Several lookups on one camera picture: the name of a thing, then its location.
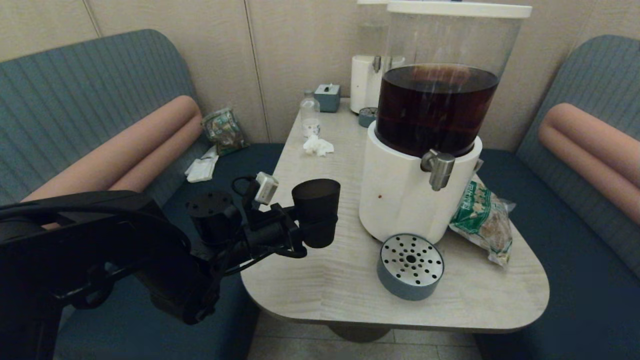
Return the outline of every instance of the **seat backrest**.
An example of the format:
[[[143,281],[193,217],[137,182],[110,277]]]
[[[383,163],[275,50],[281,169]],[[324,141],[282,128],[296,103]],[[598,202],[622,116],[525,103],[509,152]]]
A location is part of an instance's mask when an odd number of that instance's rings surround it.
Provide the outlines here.
[[[640,140],[640,41],[604,35],[574,50],[560,68],[517,152],[640,277],[640,227],[538,141],[544,116],[562,102]],[[640,166],[640,149],[636,156]]]
[[[186,64],[154,30],[0,63],[0,204],[22,200],[180,95],[196,99]],[[197,141],[145,192],[162,205],[206,147]]]

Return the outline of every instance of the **glass bottle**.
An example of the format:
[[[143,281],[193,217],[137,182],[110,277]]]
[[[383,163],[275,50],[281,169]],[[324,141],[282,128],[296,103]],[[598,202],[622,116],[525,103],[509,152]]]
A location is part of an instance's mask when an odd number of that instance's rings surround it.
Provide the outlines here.
[[[314,98],[314,92],[305,90],[305,98],[300,103],[300,120],[302,136],[308,139],[311,135],[320,135],[320,103]]]

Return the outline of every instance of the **dark tea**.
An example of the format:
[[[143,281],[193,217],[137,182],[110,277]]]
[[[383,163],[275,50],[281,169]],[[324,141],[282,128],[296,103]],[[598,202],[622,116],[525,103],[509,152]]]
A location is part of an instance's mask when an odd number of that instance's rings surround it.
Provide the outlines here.
[[[389,70],[380,88],[376,135],[413,156],[430,149],[464,155],[473,147],[498,82],[491,72],[463,65]]]

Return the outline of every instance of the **crumpled tissue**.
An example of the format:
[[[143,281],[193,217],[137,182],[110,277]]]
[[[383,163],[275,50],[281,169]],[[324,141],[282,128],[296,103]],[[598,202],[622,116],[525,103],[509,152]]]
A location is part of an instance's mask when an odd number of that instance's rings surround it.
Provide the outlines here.
[[[316,156],[326,156],[329,152],[333,152],[333,144],[318,138],[317,135],[309,136],[302,148],[307,154]]]
[[[184,172],[187,181],[190,183],[199,183],[213,178],[213,169],[218,162],[218,150],[213,145],[199,159],[193,160],[189,168]]]

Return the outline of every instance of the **white table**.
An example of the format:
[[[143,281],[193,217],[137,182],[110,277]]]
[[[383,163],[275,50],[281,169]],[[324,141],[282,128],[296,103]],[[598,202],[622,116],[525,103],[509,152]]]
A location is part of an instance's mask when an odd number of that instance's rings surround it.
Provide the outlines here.
[[[547,276],[513,224],[508,269],[448,231],[436,245],[446,268],[432,296],[408,301],[389,293],[376,275],[381,243],[358,217],[367,130],[350,112],[348,99],[338,113],[322,113],[321,122],[321,137],[334,144],[335,153],[306,155],[296,119],[274,173],[280,187],[272,202],[293,205],[291,189],[302,181],[338,181],[335,239],[329,247],[309,249],[304,259],[272,255],[244,271],[244,285],[263,310],[292,322],[461,332],[511,332],[542,315],[549,299]]]

